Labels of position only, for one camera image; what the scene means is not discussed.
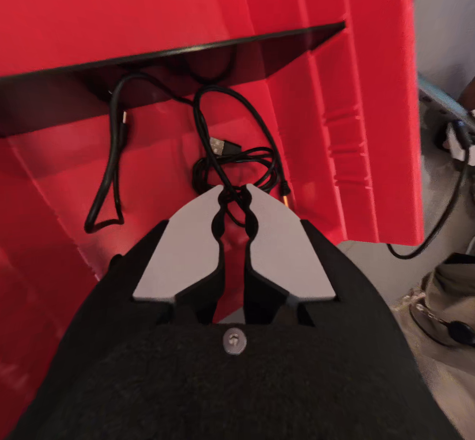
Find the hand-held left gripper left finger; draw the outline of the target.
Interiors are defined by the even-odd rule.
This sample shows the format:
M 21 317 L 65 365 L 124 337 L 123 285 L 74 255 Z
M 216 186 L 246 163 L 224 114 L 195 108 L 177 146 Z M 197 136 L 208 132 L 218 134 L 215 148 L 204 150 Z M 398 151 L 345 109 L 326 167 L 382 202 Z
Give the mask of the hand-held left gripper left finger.
M 212 324 L 225 289 L 224 187 L 188 202 L 169 220 L 133 292 L 135 302 L 186 308 Z

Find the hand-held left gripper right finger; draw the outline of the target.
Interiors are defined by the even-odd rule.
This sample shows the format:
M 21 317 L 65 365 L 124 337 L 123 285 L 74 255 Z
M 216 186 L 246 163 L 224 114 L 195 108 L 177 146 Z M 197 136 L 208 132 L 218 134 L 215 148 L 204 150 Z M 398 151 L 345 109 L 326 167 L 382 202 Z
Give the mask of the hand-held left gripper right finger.
M 283 306 L 327 302 L 336 293 L 300 219 L 258 187 L 243 188 L 248 242 L 244 265 L 246 324 L 270 324 Z

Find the black cable gold plug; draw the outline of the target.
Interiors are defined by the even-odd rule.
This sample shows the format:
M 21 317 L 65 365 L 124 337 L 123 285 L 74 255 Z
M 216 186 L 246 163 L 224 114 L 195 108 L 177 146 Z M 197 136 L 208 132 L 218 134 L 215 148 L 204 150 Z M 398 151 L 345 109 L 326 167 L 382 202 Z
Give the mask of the black cable gold plug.
M 122 202 L 120 197 L 119 166 L 122 152 L 127 144 L 128 126 L 127 111 L 120 102 L 120 96 L 126 84 L 133 80 L 146 81 L 153 87 L 163 92 L 170 99 L 182 104 L 192 106 L 192 100 L 177 95 L 168 86 L 159 81 L 157 77 L 152 76 L 143 71 L 131 72 L 119 79 L 113 91 L 110 92 L 110 98 L 108 103 L 110 134 L 109 154 L 102 181 L 99 185 L 98 191 L 92 202 L 91 208 L 86 216 L 86 220 L 84 223 L 84 231 L 87 234 L 93 234 L 111 225 L 123 225 L 125 222 L 122 213 Z M 97 222 L 97 218 L 104 205 L 105 199 L 109 193 L 110 188 L 113 189 L 113 198 L 117 217 L 115 219 Z

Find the thin black cable silver plug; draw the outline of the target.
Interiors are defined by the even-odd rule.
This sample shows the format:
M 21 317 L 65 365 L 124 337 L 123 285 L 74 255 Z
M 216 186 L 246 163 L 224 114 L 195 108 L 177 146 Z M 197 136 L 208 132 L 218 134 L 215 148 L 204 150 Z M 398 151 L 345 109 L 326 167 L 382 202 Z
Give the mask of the thin black cable silver plug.
M 200 106 L 201 99 L 207 93 L 220 93 L 237 100 L 243 105 L 258 124 L 269 146 L 258 146 L 242 150 L 242 147 L 238 144 L 211 137 Z M 243 95 L 231 88 L 210 84 L 197 91 L 193 97 L 192 108 L 195 126 L 206 153 L 192 168 L 192 187 L 195 192 L 201 195 L 214 187 L 209 182 L 210 171 L 214 170 L 224 188 L 225 213 L 234 224 L 244 228 L 245 223 L 239 221 L 229 209 L 229 204 L 232 202 L 235 202 L 238 207 L 242 208 L 241 192 L 243 187 L 231 183 L 224 167 L 231 164 L 260 164 L 265 167 L 265 173 L 254 183 L 254 186 L 266 194 L 270 194 L 274 188 L 278 187 L 282 203 L 285 207 L 290 208 L 289 195 L 291 194 L 291 189 L 285 175 L 281 154 L 269 128 L 253 105 Z

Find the red plastic bin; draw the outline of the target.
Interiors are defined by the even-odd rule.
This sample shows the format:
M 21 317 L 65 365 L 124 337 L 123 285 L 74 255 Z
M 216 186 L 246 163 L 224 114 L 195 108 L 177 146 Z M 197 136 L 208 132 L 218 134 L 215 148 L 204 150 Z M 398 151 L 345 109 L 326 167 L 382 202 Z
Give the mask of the red plastic bin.
M 281 154 L 290 209 L 330 239 L 414 246 L 424 238 L 412 0 L 1 0 L 1 77 L 344 21 L 346 28 L 273 75 L 229 87 L 258 111 Z M 133 292 L 166 221 L 198 197 L 205 155 L 193 108 L 143 80 L 126 84 L 120 160 L 123 225 L 93 234 L 86 216 L 108 160 L 109 117 L 1 137 L 1 436 L 39 395 L 68 325 L 76 378 L 99 322 L 128 329 L 112 302 Z M 224 215 L 225 289 L 241 304 L 248 236 Z

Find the black zipper pull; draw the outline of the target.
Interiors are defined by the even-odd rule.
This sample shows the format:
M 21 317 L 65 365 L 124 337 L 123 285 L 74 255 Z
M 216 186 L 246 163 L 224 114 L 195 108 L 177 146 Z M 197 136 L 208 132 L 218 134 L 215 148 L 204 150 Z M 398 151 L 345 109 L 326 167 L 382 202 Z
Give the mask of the black zipper pull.
M 409 306 L 409 314 L 416 326 L 432 341 L 449 348 L 475 347 L 475 330 L 459 320 L 447 321 L 429 309 L 423 298 Z

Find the person's beige jacket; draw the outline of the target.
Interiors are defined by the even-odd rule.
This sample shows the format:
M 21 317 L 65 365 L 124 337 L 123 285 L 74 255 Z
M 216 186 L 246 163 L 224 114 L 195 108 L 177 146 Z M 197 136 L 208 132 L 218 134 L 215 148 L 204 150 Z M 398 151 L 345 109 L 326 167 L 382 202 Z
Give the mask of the person's beige jacket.
M 464 439 L 474 439 L 475 349 L 444 347 L 425 336 L 409 314 L 421 298 L 443 319 L 475 328 L 474 253 L 453 253 L 391 307 L 438 405 Z

